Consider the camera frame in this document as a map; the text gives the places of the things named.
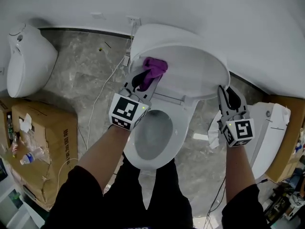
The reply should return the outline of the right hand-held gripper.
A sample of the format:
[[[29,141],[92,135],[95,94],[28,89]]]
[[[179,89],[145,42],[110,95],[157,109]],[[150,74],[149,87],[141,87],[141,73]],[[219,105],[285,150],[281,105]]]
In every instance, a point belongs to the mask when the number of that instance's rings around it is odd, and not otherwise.
[[[219,108],[222,115],[236,114],[230,117],[222,116],[217,121],[220,133],[225,138],[228,147],[244,146],[255,137],[254,120],[250,118],[245,96],[238,89],[221,85],[217,89]]]

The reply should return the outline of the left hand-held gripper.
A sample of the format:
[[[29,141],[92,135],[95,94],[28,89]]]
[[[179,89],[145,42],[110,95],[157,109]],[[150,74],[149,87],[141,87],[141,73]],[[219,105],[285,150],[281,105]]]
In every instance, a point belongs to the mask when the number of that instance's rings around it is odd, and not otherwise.
[[[133,130],[151,108],[151,98],[162,76],[153,78],[145,89],[144,80],[148,70],[139,69],[131,72],[125,79],[123,87],[113,97],[109,110],[110,123]]]

